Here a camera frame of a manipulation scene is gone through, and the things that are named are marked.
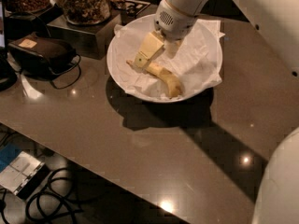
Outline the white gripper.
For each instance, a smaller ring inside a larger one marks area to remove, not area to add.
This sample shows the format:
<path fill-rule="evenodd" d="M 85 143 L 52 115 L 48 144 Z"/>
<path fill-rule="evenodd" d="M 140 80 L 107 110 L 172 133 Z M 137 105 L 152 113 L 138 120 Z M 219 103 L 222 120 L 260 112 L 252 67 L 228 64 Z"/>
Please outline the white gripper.
<path fill-rule="evenodd" d="M 151 58 L 164 46 L 164 52 L 169 58 L 174 58 L 181 46 L 182 39 L 191 31 L 196 16 L 190 16 L 162 0 L 154 16 L 156 31 L 147 33 L 135 56 L 134 65 L 144 68 Z"/>

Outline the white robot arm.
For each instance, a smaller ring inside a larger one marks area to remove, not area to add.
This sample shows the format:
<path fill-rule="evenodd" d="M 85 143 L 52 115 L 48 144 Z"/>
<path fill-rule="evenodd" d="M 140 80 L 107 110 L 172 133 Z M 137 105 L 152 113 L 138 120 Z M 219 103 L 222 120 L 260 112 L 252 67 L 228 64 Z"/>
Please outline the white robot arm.
<path fill-rule="evenodd" d="M 182 40 L 208 0 L 162 0 L 154 30 L 145 36 L 134 65 L 148 68 L 167 39 Z M 299 0 L 233 0 L 293 73 L 299 70 Z M 252 224 L 299 224 L 299 129 L 278 145 L 268 162 Z"/>

